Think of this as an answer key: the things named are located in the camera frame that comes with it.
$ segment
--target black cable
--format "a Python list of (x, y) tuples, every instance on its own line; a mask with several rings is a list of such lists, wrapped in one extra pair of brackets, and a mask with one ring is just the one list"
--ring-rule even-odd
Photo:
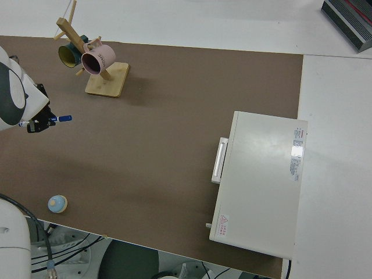
[(39, 222), (39, 220), (37, 220), (35, 215), (33, 215), (32, 212), (30, 212), (23, 205), (21, 205), (20, 203), (18, 203), (17, 201), (15, 201), (14, 199), (12, 199), (12, 198), (10, 198), (6, 195), (0, 194), (0, 198), (2, 198), (3, 200), (5, 200), (7, 202), (10, 202), (11, 204), (13, 204), (16, 207), (18, 207), (19, 209), (21, 209), (23, 212), (25, 212), (35, 222), (36, 226), (39, 227), (40, 231), (42, 232), (42, 234), (44, 236), (46, 251), (48, 252), (48, 259), (53, 260), (52, 248), (51, 248), (51, 244), (49, 243), (47, 233), (45, 232), (44, 228), (42, 227), (42, 224)]
[(292, 266), (292, 261), (289, 260), (288, 270), (287, 270), (287, 276), (285, 276), (285, 279), (289, 279), (289, 274), (291, 273), (291, 266)]
[(223, 273), (225, 273), (225, 272), (227, 272), (227, 271), (229, 271), (230, 269), (225, 269), (224, 271), (222, 271), (220, 274), (218, 274), (217, 276), (215, 276), (215, 278), (214, 279), (216, 279), (218, 276), (220, 276), (221, 274), (223, 274)]
[[(65, 261), (71, 259), (73, 256), (76, 256), (77, 254), (81, 253), (83, 250), (89, 248), (90, 246), (96, 244), (98, 241), (101, 241), (103, 240), (103, 238), (101, 238), (101, 236), (99, 236), (95, 241), (93, 241), (92, 243), (90, 243), (89, 245), (81, 248), (79, 251), (77, 251), (76, 253), (73, 253), (72, 255), (68, 256), (67, 258), (64, 258), (63, 260), (60, 260), (59, 262), (55, 263), (55, 266), (61, 264), (61, 263), (64, 263)], [(31, 273), (36, 273), (36, 272), (39, 272), (39, 271), (43, 271), (43, 270), (46, 270), (47, 267), (42, 267), (40, 269), (35, 269), (35, 270), (32, 270)]]
[[(86, 235), (86, 236), (85, 236), (81, 241), (79, 241), (78, 243), (76, 243), (76, 244), (74, 244), (73, 246), (68, 247), (68, 248), (66, 248), (66, 249), (64, 249), (64, 250), (61, 250), (61, 251), (58, 251), (58, 252), (54, 252), (54, 253), (52, 253), (52, 255), (57, 255), (57, 254), (63, 253), (64, 251), (67, 251), (67, 250), (70, 250), (70, 249), (76, 247), (77, 245), (83, 243), (83, 241), (86, 240), (89, 236), (90, 236), (90, 234), (87, 234), (87, 235)], [(46, 257), (46, 255), (44, 255), (44, 256), (32, 257), (31, 260), (41, 259), (42, 257)]]
[(204, 267), (205, 273), (206, 273), (207, 276), (208, 276), (208, 279), (210, 279), (210, 276), (209, 276), (209, 274), (208, 274), (207, 268), (206, 268), (205, 265), (204, 265), (204, 262), (202, 262), (202, 265), (203, 265), (203, 267)]
[[(64, 253), (64, 254), (62, 254), (62, 255), (59, 255), (59, 256), (57, 256), (57, 257), (63, 257), (63, 256), (65, 256), (65, 255), (68, 255), (69, 253), (72, 253), (72, 252), (75, 252), (75, 251), (79, 251), (79, 250), (85, 250), (85, 249), (87, 248), (88, 245), (83, 246), (83, 247), (80, 247), (80, 248), (77, 248), (77, 249), (72, 250), (72, 251), (68, 251), (68, 252), (66, 252), (66, 253)], [(34, 266), (35, 264), (38, 264), (38, 263), (45, 263), (45, 262), (47, 262), (47, 261), (48, 261), (48, 260), (42, 260), (42, 261), (37, 262), (37, 263), (32, 263), (31, 265)]]
[(36, 226), (36, 237), (37, 237), (37, 241), (39, 242), (40, 241), (40, 237), (39, 237), (39, 228), (37, 227), (37, 225), (35, 224)]

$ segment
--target sticker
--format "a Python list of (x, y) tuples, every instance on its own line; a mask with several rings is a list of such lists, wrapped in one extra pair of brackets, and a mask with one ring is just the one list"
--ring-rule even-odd
[(303, 139), (306, 135), (306, 131), (298, 127), (294, 131), (293, 146), (291, 150), (291, 166), (289, 171), (291, 172), (291, 179), (293, 181), (299, 180), (299, 169), (301, 166), (301, 159), (303, 156)]
[(217, 236), (225, 237), (227, 234), (228, 215), (221, 214), (219, 217), (219, 226)]

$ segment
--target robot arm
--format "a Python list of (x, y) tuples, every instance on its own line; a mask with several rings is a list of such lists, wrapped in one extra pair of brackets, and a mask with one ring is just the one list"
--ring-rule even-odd
[(29, 133), (54, 126), (55, 115), (42, 84), (35, 84), (0, 47), (0, 131), (27, 122)]
[(17, 207), (0, 199), (0, 270), (2, 279), (31, 278), (30, 236)]

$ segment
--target blue cap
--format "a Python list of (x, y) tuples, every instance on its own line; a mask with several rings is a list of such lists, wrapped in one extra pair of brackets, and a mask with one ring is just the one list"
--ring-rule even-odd
[(51, 212), (60, 213), (67, 207), (67, 199), (65, 196), (57, 195), (49, 199), (48, 208)]

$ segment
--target wooden mug stand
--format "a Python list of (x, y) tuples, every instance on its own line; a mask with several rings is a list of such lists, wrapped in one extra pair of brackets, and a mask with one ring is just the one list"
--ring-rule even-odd
[[(84, 53), (84, 41), (71, 26), (71, 22), (68, 22), (66, 19), (60, 17), (57, 20), (57, 25), (63, 32), (57, 35), (55, 39), (66, 35), (71, 43), (80, 51), (80, 53)], [(101, 74), (91, 74), (85, 91), (91, 95), (118, 98), (123, 89), (128, 71), (128, 63), (114, 62), (114, 64), (108, 67)]]

